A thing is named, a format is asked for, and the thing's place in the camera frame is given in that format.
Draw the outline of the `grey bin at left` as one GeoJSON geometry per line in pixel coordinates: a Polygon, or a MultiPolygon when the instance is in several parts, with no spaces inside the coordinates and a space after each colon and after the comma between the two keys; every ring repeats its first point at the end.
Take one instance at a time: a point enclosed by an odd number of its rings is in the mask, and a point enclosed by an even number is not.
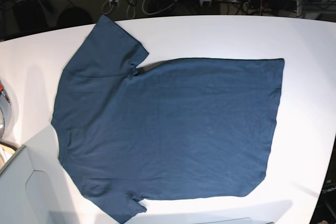
{"type": "Polygon", "coordinates": [[[54,223],[44,172],[34,169],[26,146],[1,168],[1,223],[54,223]]]}

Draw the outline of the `red and white device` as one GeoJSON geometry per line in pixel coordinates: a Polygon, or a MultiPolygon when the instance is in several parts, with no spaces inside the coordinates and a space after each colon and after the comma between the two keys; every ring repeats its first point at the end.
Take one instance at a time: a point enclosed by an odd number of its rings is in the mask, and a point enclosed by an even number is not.
{"type": "Polygon", "coordinates": [[[1,82],[1,138],[9,131],[12,117],[12,103],[1,82]]]}

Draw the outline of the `dark blue T-shirt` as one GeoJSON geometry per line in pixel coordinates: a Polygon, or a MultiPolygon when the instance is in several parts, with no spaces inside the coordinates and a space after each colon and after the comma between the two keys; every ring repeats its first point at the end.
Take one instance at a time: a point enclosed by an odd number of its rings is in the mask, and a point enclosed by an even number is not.
{"type": "Polygon", "coordinates": [[[146,212],[144,199],[250,194],[266,176],[285,61],[139,70],[147,56],[101,16],[62,71],[51,124],[80,193],[118,223],[146,212]]]}

